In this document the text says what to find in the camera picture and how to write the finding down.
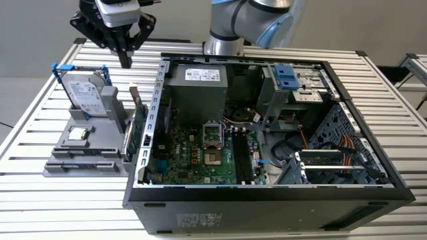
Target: blue plastic clip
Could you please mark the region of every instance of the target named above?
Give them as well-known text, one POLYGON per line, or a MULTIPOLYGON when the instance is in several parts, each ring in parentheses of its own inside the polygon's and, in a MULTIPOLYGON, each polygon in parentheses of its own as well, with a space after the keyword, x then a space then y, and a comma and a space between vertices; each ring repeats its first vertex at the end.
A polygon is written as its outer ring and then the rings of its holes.
POLYGON ((256 162, 261 164, 271 164, 268 160, 263 160, 263 159, 256 159, 256 162))
POLYGON ((51 64, 51 67, 52 67, 52 73, 53 73, 53 76, 56 77, 56 81, 63 84, 63 80, 61 80, 61 77, 60 77, 60 74, 59 74, 59 70, 57 70, 57 63, 56 62, 52 62, 51 64))
POLYGON ((113 84, 112 84, 112 80, 111 80, 111 78, 109 78, 109 71, 108 71, 108 68, 105 67, 105 65, 103 65, 103 66, 100 67, 100 70, 101 70, 103 73, 104 73, 105 85, 107 85, 107 86, 112 86, 113 84))
POLYGON ((300 88, 300 82, 289 65, 273 65, 273 76, 279 81, 280 89, 297 90, 300 88))

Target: aluminum extrusion table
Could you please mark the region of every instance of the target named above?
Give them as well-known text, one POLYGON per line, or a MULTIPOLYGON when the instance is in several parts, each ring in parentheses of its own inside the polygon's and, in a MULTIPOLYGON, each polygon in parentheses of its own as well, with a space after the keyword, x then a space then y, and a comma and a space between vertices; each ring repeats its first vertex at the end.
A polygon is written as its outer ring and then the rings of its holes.
MULTIPOLYGON (((201 54, 200 44, 145 42, 132 69, 121 69, 108 49, 76 40, 61 64, 109 68, 119 99, 133 108, 128 83, 149 103, 160 53, 201 54)), ((355 51, 247 46, 248 57, 328 61, 416 201, 351 232, 193 235, 205 239, 427 239, 427 123, 370 58, 355 51)), ((121 208, 124 177, 44 178, 41 172, 69 119, 71 103, 51 77, 0 146, 0 239, 156 239, 132 210, 121 208)))

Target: black cable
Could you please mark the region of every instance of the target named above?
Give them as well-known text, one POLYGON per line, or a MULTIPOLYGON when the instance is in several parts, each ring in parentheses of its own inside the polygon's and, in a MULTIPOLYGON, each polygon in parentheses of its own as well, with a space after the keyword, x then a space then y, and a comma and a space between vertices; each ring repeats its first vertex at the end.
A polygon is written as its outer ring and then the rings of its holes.
POLYGON ((4 123, 4 122, 1 122, 1 121, 0 121, 0 124, 4 125, 4 126, 7 126, 7 127, 9 127, 11 129, 13 128, 12 125, 9 125, 9 124, 7 124, 7 123, 4 123))
POLYGON ((406 82, 414 77, 414 73, 408 76, 408 78, 402 82, 402 84, 395 88, 399 89, 402 87, 403 84, 406 84, 406 82))
POLYGON ((279 161, 283 161, 283 160, 289 160, 291 157, 289 155, 287 155, 287 157, 283 157, 283 156, 277 156, 276 155, 276 148, 281 145, 285 145, 289 149, 292 149, 295 152, 297 152, 299 150, 301 150, 303 148, 301 147, 297 147, 295 146, 292 143, 288 142, 289 138, 293 137, 295 135, 297 135, 300 132, 299 131, 291 131, 288 132, 285 135, 284 135, 284 138, 277 141, 271 149, 269 149, 269 153, 271 155, 273 156, 275 159, 277 159, 279 161))
POLYGON ((416 108, 415 108, 416 111, 422 108, 424 102, 426 102, 424 100, 422 100, 422 101, 419 102, 419 104, 418 104, 418 106, 416 106, 416 108))

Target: cable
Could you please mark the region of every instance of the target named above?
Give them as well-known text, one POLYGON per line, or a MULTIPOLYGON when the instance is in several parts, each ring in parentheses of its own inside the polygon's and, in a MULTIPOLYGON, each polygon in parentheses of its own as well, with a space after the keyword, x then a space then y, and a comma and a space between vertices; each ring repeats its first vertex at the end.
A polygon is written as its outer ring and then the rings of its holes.
POLYGON ((0 124, 4 125, 4 126, 7 126, 7 127, 9 127, 11 129, 13 128, 12 125, 9 125, 9 124, 7 124, 7 123, 4 123, 4 122, 1 122, 1 121, 0 121, 0 124))
POLYGON ((415 108, 416 111, 422 108, 424 102, 426 102, 424 100, 422 100, 422 101, 419 102, 419 104, 418 104, 418 106, 416 106, 416 108, 415 108))
MULTIPOLYGON (((355 149, 355 143, 353 143, 353 140, 349 138, 349 136, 347 136, 347 135, 344 135, 345 136, 345 138, 348 139, 348 141, 349 141, 349 144, 351 144, 351 148, 352 149, 355 149)), ((351 165, 351 160, 352 160, 352 158, 351 157, 348 157, 348 166, 351 165)))
POLYGON ((277 159, 279 161, 283 161, 283 160, 289 160, 291 157, 289 155, 287 155, 287 157, 283 157, 283 156, 277 156, 276 155, 276 148, 281 145, 285 145, 291 150, 293 150, 295 152, 297 152, 299 150, 301 150, 301 147, 297 147, 295 146, 292 143, 288 142, 289 138, 293 137, 295 135, 299 134, 299 131, 291 131, 288 132, 285 135, 284 135, 284 139, 281 139, 280 141, 277 141, 271 149, 269 149, 269 153, 271 155, 273 156, 275 159, 277 159))
POLYGON ((403 84, 406 84, 406 82, 414 77, 414 73, 408 76, 408 78, 402 82, 402 84, 395 88, 399 89, 402 87, 403 84))
POLYGON ((304 149, 308 149, 307 147, 307 141, 305 141, 305 137, 304 137, 304 133, 303 133, 303 128, 299 128, 299 133, 300 133, 300 138, 301 138, 301 145, 304 149))
POLYGON ((252 123, 251 121, 232 121, 225 116, 223 116, 223 118, 232 124, 249 124, 249 123, 252 123))

